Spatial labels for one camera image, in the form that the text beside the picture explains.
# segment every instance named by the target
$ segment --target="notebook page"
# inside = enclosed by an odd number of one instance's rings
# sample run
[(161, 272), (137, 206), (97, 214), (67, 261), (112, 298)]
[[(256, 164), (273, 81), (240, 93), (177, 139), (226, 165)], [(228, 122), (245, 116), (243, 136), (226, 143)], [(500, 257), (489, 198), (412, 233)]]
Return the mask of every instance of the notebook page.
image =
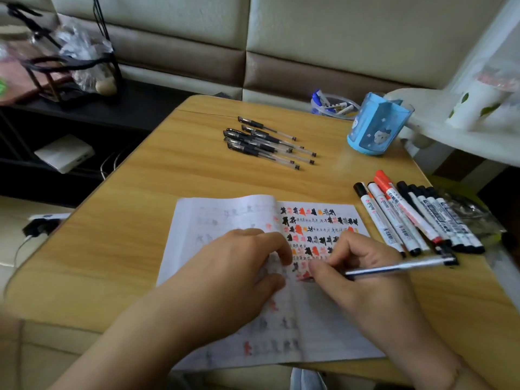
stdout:
[[(180, 199), (158, 284), (178, 271), (205, 244), (227, 231), (251, 227), (266, 232), (279, 231), (279, 220), (272, 196)], [(259, 277), (273, 272), (287, 276), (276, 253), (270, 255)], [(254, 321), (236, 334), (194, 351), (174, 369), (208, 370), (301, 361), (300, 343), (292, 295), (289, 288), (284, 288), (264, 306)]]
[(326, 259), (343, 230), (369, 236), (353, 205), (278, 202), (282, 234), (293, 249), (288, 270), (304, 361), (331, 361), (383, 357), (364, 338), (340, 308), (308, 276), (307, 262)]

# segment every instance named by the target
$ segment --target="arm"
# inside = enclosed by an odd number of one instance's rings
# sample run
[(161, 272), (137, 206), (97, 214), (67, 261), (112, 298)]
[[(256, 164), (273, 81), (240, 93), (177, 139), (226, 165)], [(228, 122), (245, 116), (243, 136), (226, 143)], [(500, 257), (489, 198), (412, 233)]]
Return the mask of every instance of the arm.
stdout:
[(277, 232), (233, 230), (123, 312), (51, 390), (149, 388), (196, 348), (233, 334), (285, 285), (271, 274), (255, 283), (269, 253), (291, 249)]
[(310, 271), (320, 287), (354, 318), (418, 390), (489, 390), (435, 332), (413, 292), (408, 274), (346, 280), (333, 267), (380, 267), (401, 261), (398, 251), (366, 236), (342, 233), (328, 262)]

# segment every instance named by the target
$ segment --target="white router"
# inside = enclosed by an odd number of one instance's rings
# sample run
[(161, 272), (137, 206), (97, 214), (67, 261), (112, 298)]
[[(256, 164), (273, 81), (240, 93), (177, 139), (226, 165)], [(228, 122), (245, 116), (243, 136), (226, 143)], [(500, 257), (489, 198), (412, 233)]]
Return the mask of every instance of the white router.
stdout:
[(42, 161), (62, 174), (94, 156), (94, 148), (74, 135), (66, 135), (34, 152)]

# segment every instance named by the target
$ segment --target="blue pen holder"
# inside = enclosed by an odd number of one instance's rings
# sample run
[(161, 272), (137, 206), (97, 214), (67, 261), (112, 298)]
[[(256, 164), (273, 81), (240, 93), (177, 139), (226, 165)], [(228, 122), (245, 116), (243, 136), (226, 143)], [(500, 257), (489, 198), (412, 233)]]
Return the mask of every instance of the blue pen holder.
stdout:
[(383, 154), (413, 113), (401, 104), (402, 100), (387, 101), (368, 93), (347, 136), (348, 144), (369, 156)]

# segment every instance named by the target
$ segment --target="right hand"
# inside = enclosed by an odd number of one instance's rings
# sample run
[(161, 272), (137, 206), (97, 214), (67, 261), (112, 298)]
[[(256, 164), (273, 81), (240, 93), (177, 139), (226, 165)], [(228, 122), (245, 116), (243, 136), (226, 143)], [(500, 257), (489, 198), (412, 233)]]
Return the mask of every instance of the right hand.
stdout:
[(460, 368), (458, 356), (424, 316), (406, 273), (345, 279), (338, 269), (371, 268), (402, 260), (399, 252), (344, 231), (326, 262), (313, 260), (316, 283), (355, 321), (418, 388), (447, 388)]

